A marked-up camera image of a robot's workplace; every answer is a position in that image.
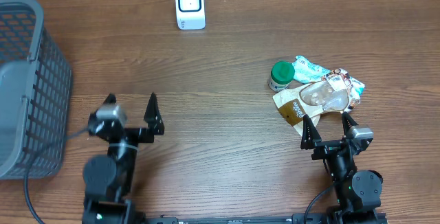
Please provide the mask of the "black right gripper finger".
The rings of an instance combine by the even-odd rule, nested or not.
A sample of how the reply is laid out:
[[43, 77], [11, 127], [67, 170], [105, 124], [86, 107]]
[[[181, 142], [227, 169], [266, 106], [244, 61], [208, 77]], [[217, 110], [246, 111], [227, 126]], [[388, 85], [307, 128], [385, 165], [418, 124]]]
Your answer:
[[314, 149], [322, 138], [308, 115], [303, 116], [303, 132], [300, 148], [304, 150]]
[[350, 128], [352, 126], [357, 126], [358, 123], [349, 115], [348, 112], [343, 112], [342, 125], [343, 125], [344, 136], [347, 136], [349, 134]]

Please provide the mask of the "beige plastic pouch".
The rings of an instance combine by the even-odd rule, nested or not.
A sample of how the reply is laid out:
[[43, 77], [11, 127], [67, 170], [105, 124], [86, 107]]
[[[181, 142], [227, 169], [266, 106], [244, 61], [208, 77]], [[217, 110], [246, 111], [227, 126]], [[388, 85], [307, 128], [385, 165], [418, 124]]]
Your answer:
[[307, 115], [317, 125], [324, 113], [350, 112], [360, 104], [365, 84], [350, 76], [344, 69], [335, 69], [317, 81], [294, 89], [285, 89], [272, 99], [282, 117], [298, 133], [303, 132]]

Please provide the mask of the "teal wipes packet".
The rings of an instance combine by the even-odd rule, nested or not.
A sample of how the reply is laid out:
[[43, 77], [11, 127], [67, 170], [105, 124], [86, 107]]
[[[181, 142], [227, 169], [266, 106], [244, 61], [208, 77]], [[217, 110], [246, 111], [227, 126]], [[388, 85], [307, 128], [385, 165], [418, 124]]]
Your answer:
[[348, 109], [354, 109], [360, 103], [360, 97], [365, 89], [365, 84], [351, 76], [347, 70], [342, 68], [329, 70], [311, 63], [304, 56], [296, 56], [296, 60], [292, 65], [295, 69], [294, 80], [303, 84], [326, 80], [334, 75], [341, 75], [351, 98]]

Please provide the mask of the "green lid jar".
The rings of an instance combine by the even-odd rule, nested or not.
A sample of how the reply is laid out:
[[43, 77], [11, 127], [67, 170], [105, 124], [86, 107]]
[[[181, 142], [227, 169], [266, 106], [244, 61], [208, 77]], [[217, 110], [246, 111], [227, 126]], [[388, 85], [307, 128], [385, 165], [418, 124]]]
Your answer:
[[288, 88], [294, 74], [295, 69], [290, 62], [278, 61], [273, 65], [267, 83], [271, 90], [279, 92]]

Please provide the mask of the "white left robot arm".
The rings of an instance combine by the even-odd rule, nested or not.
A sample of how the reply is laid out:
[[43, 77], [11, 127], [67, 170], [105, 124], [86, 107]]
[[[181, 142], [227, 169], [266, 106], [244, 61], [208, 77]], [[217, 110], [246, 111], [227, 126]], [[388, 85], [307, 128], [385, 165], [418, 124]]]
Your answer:
[[127, 115], [110, 93], [103, 104], [90, 114], [87, 131], [109, 143], [107, 154], [96, 155], [85, 164], [83, 223], [147, 223], [146, 215], [125, 199], [131, 191], [135, 162], [140, 144], [153, 143], [164, 134], [157, 96], [152, 93], [144, 114], [146, 127], [127, 127]]

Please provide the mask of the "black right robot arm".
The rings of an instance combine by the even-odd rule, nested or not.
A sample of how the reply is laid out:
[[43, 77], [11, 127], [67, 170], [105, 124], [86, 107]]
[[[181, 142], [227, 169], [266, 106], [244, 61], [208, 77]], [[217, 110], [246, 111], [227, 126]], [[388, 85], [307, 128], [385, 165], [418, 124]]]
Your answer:
[[[387, 223], [386, 215], [376, 211], [381, 205], [383, 177], [375, 170], [358, 170], [354, 161], [373, 141], [373, 131], [369, 126], [359, 125], [347, 112], [342, 114], [342, 124], [341, 139], [323, 141], [311, 118], [303, 117], [300, 148], [312, 150], [311, 158], [323, 161], [332, 184], [313, 198], [300, 220], [303, 223]], [[315, 202], [332, 190], [338, 204], [313, 217], [310, 211]]]

